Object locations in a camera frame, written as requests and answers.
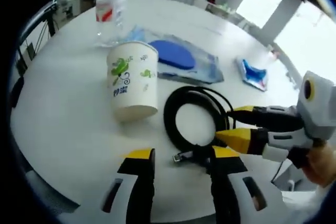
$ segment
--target paper cup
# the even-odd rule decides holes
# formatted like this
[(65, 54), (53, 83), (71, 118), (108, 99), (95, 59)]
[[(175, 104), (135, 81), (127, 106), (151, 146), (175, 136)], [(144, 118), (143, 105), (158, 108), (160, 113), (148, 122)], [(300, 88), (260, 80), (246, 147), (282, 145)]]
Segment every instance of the paper cup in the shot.
[(157, 50), (140, 41), (111, 49), (107, 78), (112, 111), (118, 121), (135, 121), (157, 112), (157, 62)]

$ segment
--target desk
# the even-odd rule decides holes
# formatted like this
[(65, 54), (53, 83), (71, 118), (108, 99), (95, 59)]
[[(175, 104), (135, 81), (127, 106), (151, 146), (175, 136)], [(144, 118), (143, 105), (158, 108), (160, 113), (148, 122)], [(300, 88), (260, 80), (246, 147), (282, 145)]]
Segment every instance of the desk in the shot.
[[(233, 107), (296, 103), (297, 92), (279, 62), (269, 69), (267, 92), (241, 81), (234, 57), (268, 52), (240, 28), (195, 6), (170, 0), (128, 0), (127, 5), (125, 33), (140, 25), (174, 34), (217, 55), (225, 82), (209, 87), (227, 97)], [(211, 180), (204, 169), (194, 164), (176, 167), (171, 163), (172, 155), (179, 151), (165, 133), (163, 108), (171, 92), (184, 84), (159, 79), (159, 112), (143, 121), (116, 123), (106, 82), (108, 49), (94, 46), (94, 11), (66, 24), (26, 71), (25, 85), (11, 118), (20, 150), (48, 184), (80, 204), (88, 192), (106, 187), (106, 181), (123, 160), (122, 154), (151, 146), (156, 148), (152, 222), (213, 214)], [(185, 105), (176, 122), (191, 142), (205, 144), (214, 135), (212, 119), (201, 108)], [(260, 157), (242, 159), (249, 169), (270, 180), (279, 166)]]

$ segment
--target black cable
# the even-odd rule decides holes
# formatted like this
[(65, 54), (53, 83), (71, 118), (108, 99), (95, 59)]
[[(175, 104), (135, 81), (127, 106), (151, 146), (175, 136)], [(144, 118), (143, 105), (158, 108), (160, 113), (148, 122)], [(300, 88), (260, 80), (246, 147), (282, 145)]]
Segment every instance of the black cable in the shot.
[(276, 179), (276, 177), (278, 176), (281, 168), (282, 168), (282, 165), (284, 164), (284, 161), (281, 162), (281, 164), (279, 165), (279, 168), (277, 170), (277, 172), (275, 173), (274, 177), (271, 179), (271, 183), (274, 184), (274, 180)]
[[(194, 104), (204, 108), (212, 116), (216, 131), (229, 130), (229, 119), (223, 106), (208, 92), (210, 91), (220, 96), (228, 104), (229, 108), (233, 110), (230, 102), (220, 93), (205, 87), (185, 86), (175, 90), (167, 99), (164, 112), (163, 121), (167, 131), (168, 137), (181, 152), (188, 152), (194, 150), (201, 150), (200, 148), (209, 147), (212, 145), (226, 147), (226, 144), (214, 137), (214, 139), (206, 146), (199, 146), (190, 143), (178, 131), (176, 126), (176, 115), (180, 107), (185, 104)], [(233, 122), (233, 129), (236, 128), (236, 121)]]

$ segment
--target bottle label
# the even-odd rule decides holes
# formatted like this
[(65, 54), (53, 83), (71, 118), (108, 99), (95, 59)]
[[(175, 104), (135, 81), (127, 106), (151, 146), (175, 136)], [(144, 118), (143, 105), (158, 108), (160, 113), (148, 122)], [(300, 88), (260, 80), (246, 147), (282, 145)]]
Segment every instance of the bottle label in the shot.
[(110, 3), (96, 4), (96, 21), (107, 22), (112, 20), (112, 5)]

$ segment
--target robotic hand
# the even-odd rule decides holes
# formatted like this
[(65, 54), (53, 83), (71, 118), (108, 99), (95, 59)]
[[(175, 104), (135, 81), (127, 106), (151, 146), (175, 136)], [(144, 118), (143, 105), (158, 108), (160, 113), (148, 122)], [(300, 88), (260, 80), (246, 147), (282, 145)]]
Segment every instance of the robotic hand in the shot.
[(301, 168), (307, 165), (309, 150), (323, 145), (336, 128), (336, 87), (332, 81), (308, 71), (296, 106), (244, 106), (228, 112), (228, 116), (263, 127), (216, 132), (229, 147), (272, 161), (288, 158)]
[[(297, 106), (245, 106), (228, 115), (263, 127), (216, 132), (216, 137), (232, 149), (278, 162), (288, 158), (297, 168), (309, 167), (307, 156), (311, 149), (324, 145), (335, 130), (336, 87), (333, 82), (307, 72)], [(292, 210), (285, 206), (280, 190), (251, 174), (237, 153), (224, 150), (221, 157), (216, 150), (211, 156), (217, 223), (283, 223)]]
[[(273, 161), (289, 158), (304, 167), (313, 146), (322, 145), (336, 128), (336, 87), (307, 72), (297, 106), (245, 106), (228, 113), (260, 129), (220, 131), (229, 148), (209, 146), (211, 193), (218, 224), (278, 224), (291, 213), (281, 191), (248, 171), (239, 153), (262, 155)], [(123, 161), (109, 188), (93, 192), (72, 214), (60, 219), (71, 224), (150, 223), (154, 196), (154, 149), (136, 150)]]
[(108, 188), (91, 188), (74, 213), (61, 214), (68, 224), (149, 224), (154, 197), (155, 149), (129, 153)]

